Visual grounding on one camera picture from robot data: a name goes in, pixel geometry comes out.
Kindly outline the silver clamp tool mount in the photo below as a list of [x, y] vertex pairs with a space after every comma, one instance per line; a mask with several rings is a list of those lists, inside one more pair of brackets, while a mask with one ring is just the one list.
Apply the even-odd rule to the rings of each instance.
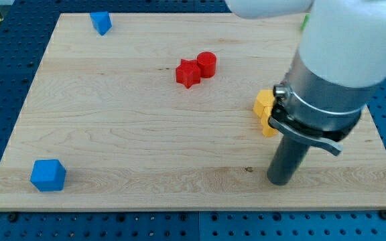
[[358, 123], [377, 85], [349, 87], [313, 73], [295, 53], [283, 81], [273, 87], [275, 102], [269, 124], [283, 134], [278, 155], [317, 147], [334, 156], [338, 143]]

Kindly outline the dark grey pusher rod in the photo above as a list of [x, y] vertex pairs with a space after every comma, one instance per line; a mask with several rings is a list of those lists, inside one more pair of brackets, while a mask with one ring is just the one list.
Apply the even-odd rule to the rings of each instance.
[[286, 185], [303, 161], [310, 146], [283, 136], [267, 170], [267, 178], [275, 185]]

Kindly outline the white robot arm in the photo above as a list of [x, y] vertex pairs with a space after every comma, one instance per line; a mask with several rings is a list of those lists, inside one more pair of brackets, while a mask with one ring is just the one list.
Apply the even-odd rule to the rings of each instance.
[[267, 178], [285, 185], [310, 147], [333, 155], [386, 78], [386, 1], [227, 2], [245, 19], [308, 13], [289, 71], [265, 122], [282, 135]]

